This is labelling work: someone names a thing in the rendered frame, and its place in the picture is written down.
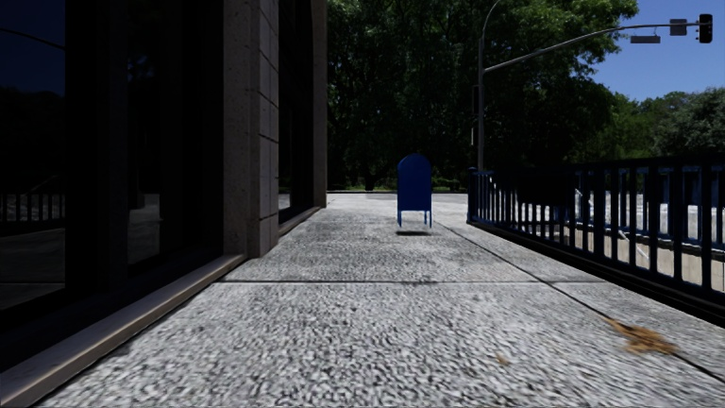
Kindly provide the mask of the trees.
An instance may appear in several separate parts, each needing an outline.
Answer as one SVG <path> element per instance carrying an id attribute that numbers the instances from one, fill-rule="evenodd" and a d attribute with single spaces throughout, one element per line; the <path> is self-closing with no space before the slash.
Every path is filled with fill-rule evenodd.
<path id="1" fill-rule="evenodd" d="M 725 0 L 328 0 L 329 187 L 725 151 Z"/>

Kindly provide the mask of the traffic light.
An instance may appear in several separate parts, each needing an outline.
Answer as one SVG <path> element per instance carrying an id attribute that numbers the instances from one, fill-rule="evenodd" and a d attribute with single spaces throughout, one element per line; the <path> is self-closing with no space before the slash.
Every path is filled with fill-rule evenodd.
<path id="1" fill-rule="evenodd" d="M 677 31 L 674 33 L 675 36 L 685 36 L 687 34 L 686 29 L 688 27 L 694 27 L 697 31 L 705 30 L 705 38 L 699 38 L 699 41 L 701 43 L 711 43 L 712 42 L 712 36 L 713 36 L 713 16 L 708 13 L 701 14 L 699 18 L 696 21 L 687 21 L 686 19 L 675 19 L 670 20 L 668 23 L 655 23 L 655 24 L 642 24 L 642 25 L 617 25 L 614 27 L 609 28 L 603 28 L 594 32 L 590 32 L 587 34 L 583 34 L 581 36 L 578 36 L 576 38 L 566 40 L 563 42 L 558 42 L 554 45 L 537 49 L 536 51 L 533 51 L 529 54 L 510 59 L 507 61 L 503 61 L 501 63 L 485 67 L 485 49 L 486 49 L 486 29 L 489 24 L 489 20 L 491 18 L 492 13 L 498 6 L 498 4 L 503 0 L 497 0 L 492 7 L 488 10 L 485 19 L 483 21 L 482 29 L 481 29 L 481 35 L 479 37 L 479 46 L 478 46 L 478 69 L 477 69 L 477 120 L 478 120 L 478 143 L 477 143 L 477 166 L 476 169 L 479 171 L 482 171 L 484 169 L 484 163 L 485 163 L 485 137 L 484 137 L 484 120 L 485 120 L 485 92 L 484 92 L 484 77 L 486 73 L 494 72 L 498 69 L 512 66 L 514 64 L 517 64 L 519 62 L 523 62 L 526 60 L 530 60 L 536 57 L 543 56 L 549 52 L 567 47 L 574 43 L 583 42 L 587 39 L 597 37 L 600 35 L 605 34 L 612 34 L 621 32 L 623 30 L 632 30 L 632 29 L 640 29 L 640 28 L 652 28 L 656 29 L 658 27 L 667 27 L 667 28 L 677 28 Z"/>

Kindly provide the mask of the dark stairway railing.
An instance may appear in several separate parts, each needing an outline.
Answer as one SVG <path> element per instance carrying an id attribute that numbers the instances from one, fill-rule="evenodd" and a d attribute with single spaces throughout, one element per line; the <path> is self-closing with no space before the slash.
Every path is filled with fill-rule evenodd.
<path id="1" fill-rule="evenodd" d="M 474 169 L 467 221 L 725 328 L 725 155 Z"/>

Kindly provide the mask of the grey stone building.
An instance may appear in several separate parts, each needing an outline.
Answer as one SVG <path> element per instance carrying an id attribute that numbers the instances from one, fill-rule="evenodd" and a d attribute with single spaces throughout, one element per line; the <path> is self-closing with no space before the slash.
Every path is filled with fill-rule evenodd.
<path id="1" fill-rule="evenodd" d="M 326 199 L 326 0 L 0 0 L 0 408 Z"/>

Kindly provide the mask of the blue letter box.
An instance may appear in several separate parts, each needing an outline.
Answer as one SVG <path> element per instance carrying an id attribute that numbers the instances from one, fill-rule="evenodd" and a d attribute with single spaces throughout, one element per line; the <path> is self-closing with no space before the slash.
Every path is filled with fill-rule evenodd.
<path id="1" fill-rule="evenodd" d="M 432 227 L 431 166 L 419 153 L 404 157 L 397 165 L 397 223 L 402 226 L 403 212 L 422 212 L 424 223 Z"/>

